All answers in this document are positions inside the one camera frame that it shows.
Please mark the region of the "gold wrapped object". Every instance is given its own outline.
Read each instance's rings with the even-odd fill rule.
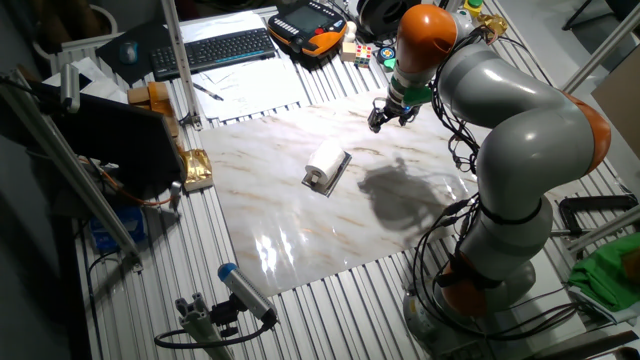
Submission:
[[[213,174],[211,172],[211,162],[207,153],[202,149],[181,151],[180,157],[184,161],[187,170],[187,180],[184,188],[193,191],[213,185]]]
[[[481,15],[478,15],[477,19],[480,24],[483,24],[489,29],[495,31],[496,35],[498,36],[501,36],[502,34],[504,34],[505,31],[507,31],[507,28],[509,28],[509,25],[507,24],[507,20],[505,20],[500,15],[481,14]]]

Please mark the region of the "small cube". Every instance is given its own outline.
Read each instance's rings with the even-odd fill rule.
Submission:
[[[371,47],[358,45],[356,47],[356,66],[362,68],[369,67],[369,61],[371,61]]]
[[[342,53],[340,54],[340,60],[342,61],[355,61],[356,60],[356,44],[354,43],[342,43]]]

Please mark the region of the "sticker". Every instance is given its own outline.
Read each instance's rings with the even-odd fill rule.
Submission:
[[[392,48],[384,47],[380,49],[380,56],[383,60],[389,60],[396,57],[396,52]]]

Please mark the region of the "black keyboard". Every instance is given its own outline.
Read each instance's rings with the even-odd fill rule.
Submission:
[[[192,73],[276,56],[267,29],[240,31],[184,45]],[[156,81],[180,77],[171,46],[151,51]]]

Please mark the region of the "marble mat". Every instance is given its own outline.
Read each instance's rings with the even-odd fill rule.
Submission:
[[[378,90],[200,133],[243,272],[271,296],[416,246],[442,209],[476,190],[456,169],[431,104],[378,134]],[[471,127],[478,142],[487,129]],[[353,156],[329,198],[301,184],[309,156],[336,139]],[[561,199],[579,184],[547,196]]]

